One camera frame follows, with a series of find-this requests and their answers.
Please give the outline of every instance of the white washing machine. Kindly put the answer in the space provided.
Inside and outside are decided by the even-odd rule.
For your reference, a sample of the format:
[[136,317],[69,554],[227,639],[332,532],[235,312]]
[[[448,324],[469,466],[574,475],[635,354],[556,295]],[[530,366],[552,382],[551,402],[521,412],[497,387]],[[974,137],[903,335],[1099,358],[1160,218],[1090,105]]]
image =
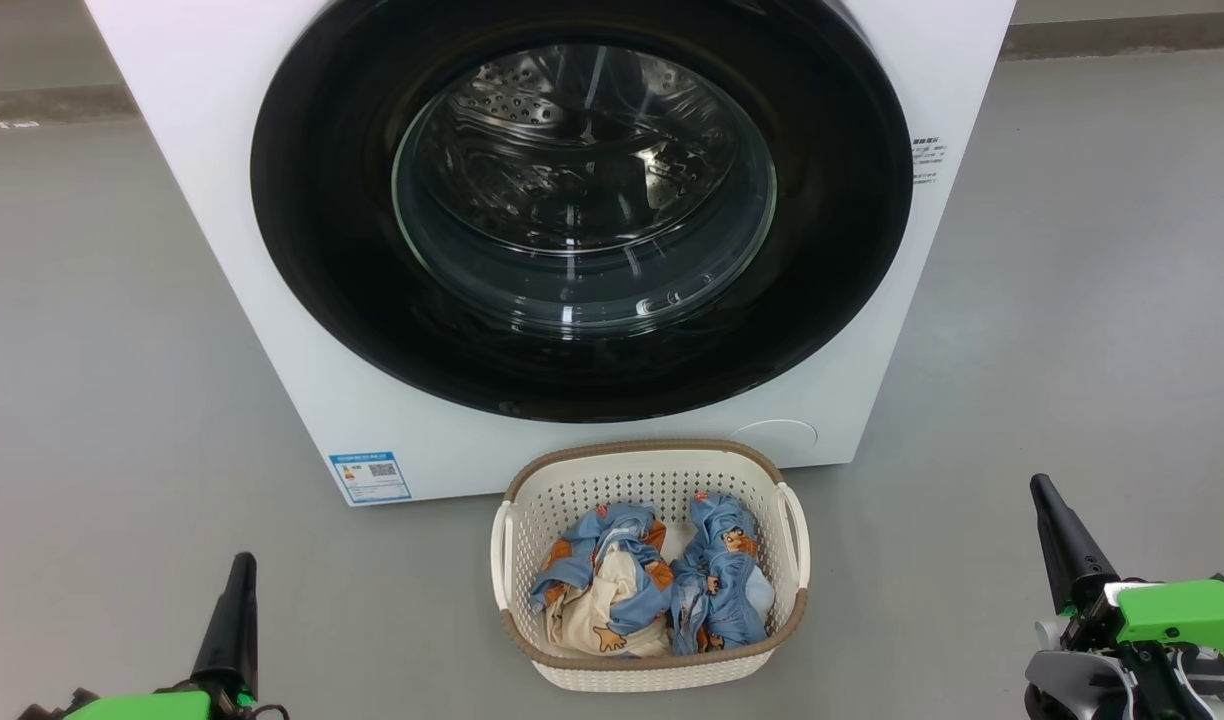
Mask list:
[[87,5],[365,504],[853,459],[1013,0]]

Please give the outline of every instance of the white plastic basket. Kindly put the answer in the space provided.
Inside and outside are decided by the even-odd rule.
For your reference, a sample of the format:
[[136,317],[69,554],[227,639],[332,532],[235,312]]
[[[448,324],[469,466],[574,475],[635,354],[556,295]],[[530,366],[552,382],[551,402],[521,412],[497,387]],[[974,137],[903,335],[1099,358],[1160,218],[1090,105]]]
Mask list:
[[[736,496],[754,516],[759,564],[776,588],[766,640],[630,660],[590,658],[545,638],[543,613],[529,609],[528,594],[563,530],[599,503],[652,502],[666,525],[662,555],[676,560],[695,533],[689,503],[705,491]],[[553,452],[517,475],[492,525],[492,588],[506,629],[546,680],[570,691],[668,691],[754,673],[803,618],[810,568],[808,525],[794,491],[766,457],[727,441],[621,442]]]

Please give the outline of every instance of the washing machine door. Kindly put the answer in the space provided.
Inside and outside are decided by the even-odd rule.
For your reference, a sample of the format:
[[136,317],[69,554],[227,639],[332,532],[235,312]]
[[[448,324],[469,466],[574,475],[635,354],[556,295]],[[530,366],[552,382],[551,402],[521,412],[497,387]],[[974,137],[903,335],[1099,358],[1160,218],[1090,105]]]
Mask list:
[[252,200],[378,369],[556,421],[695,409],[849,322],[909,211],[903,114],[818,0],[346,0],[271,84]]

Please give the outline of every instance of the gray floor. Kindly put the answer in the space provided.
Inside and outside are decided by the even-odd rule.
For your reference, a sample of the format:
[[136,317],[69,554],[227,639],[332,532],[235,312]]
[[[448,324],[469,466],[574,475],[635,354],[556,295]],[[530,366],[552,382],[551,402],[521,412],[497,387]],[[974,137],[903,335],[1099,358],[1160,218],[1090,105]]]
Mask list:
[[1125,573],[1224,571],[1224,51],[1001,65],[816,566],[753,676],[574,697],[490,601],[496,498],[346,509],[146,129],[0,132],[0,718],[180,680],[259,560],[261,694],[316,718],[1020,718],[1024,480]]

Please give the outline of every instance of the clothes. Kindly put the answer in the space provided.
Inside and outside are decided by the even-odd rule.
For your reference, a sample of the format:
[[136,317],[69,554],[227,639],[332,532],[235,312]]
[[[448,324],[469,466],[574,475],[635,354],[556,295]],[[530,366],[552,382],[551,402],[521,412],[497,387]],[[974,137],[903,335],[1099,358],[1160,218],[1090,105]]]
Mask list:
[[[656,623],[670,607],[673,574],[661,557],[665,539],[666,527],[659,523],[656,511],[650,504],[617,503],[595,507],[554,542],[550,560],[545,562],[532,585],[532,611],[553,610],[561,601],[562,605],[570,605],[592,588],[597,577],[614,583],[617,588],[632,587],[634,591],[622,589],[621,593],[602,588],[602,594],[589,601],[595,609],[602,609],[603,602],[607,602],[603,626],[606,632],[602,633],[606,637],[600,642],[599,653],[625,650],[618,644],[629,647],[632,636]],[[605,576],[603,566],[611,553],[614,553],[616,561]],[[625,562],[629,562],[632,574],[624,573]],[[559,611],[548,613],[547,621],[556,612]],[[567,620],[565,609],[562,615],[565,624],[572,624]],[[583,650],[583,647],[574,647],[574,650]]]
[[590,588],[568,585],[565,595],[545,610],[545,634],[550,642],[589,655],[654,658],[670,655],[666,616],[659,612],[652,623],[630,634],[611,629],[618,602],[638,596],[639,563],[617,542],[608,546]]
[[749,511],[728,495],[698,493],[690,512],[696,536],[671,564],[674,654],[767,639],[767,612],[776,591],[759,569]]

